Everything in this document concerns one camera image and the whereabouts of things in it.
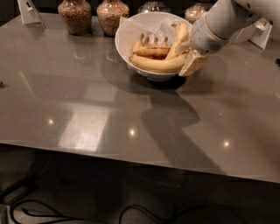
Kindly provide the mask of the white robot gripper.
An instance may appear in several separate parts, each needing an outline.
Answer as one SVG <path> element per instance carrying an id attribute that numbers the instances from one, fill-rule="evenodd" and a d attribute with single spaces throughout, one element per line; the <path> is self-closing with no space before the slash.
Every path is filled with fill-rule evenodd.
<path id="1" fill-rule="evenodd" d="M 227 39 L 219 38 L 211 31 L 207 14 L 203 13 L 192 25 L 190 42 L 181 42 L 175 47 L 176 54 L 188 53 L 178 75 L 191 76 L 207 63 L 207 56 L 202 53 L 217 53 L 227 43 Z"/>

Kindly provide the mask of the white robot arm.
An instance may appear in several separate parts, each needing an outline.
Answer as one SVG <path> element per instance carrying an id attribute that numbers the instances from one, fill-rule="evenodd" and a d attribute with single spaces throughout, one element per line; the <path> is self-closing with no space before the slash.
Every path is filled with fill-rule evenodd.
<path id="1" fill-rule="evenodd" d="M 195 73 L 206 63 L 208 54 L 217 53 L 238 30 L 261 18 L 279 28 L 280 0 L 217 0 L 193 23 L 190 38 L 175 48 L 176 53 L 192 48 L 178 75 Z"/>

